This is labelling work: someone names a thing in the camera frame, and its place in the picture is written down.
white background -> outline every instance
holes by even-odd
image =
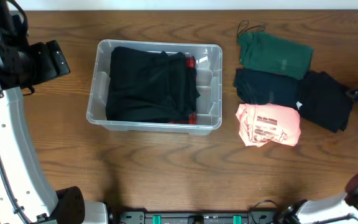
[[[358,9],[358,0],[16,0],[24,10]]]

pink folded shirt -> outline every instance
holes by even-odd
[[[293,108],[243,104],[236,116],[240,121],[239,134],[246,146],[260,147],[269,141],[289,146],[298,143],[300,116]]]

tabletop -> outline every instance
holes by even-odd
[[[71,73],[24,98],[41,167],[58,189],[79,186],[85,200],[147,210],[247,210],[344,190],[358,172],[358,105],[347,129],[331,133],[301,120],[295,147],[245,147],[235,116],[237,26],[314,48],[311,69],[358,87],[358,11],[27,12],[29,42],[59,41]],[[98,43],[104,39],[218,44],[223,49],[223,123],[210,135],[108,131],[86,120]]]

green folded cloth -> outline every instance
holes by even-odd
[[[313,49],[262,31],[245,32],[238,40],[245,68],[301,80],[310,68]]]

clear plastic container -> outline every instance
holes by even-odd
[[[197,124],[164,124],[106,120],[106,102],[110,83],[110,58],[115,47],[129,47],[148,52],[182,52],[194,56],[197,69]],[[98,45],[86,119],[108,130],[169,131],[209,134],[222,124],[223,52],[214,44],[172,44],[126,40],[102,40]]]

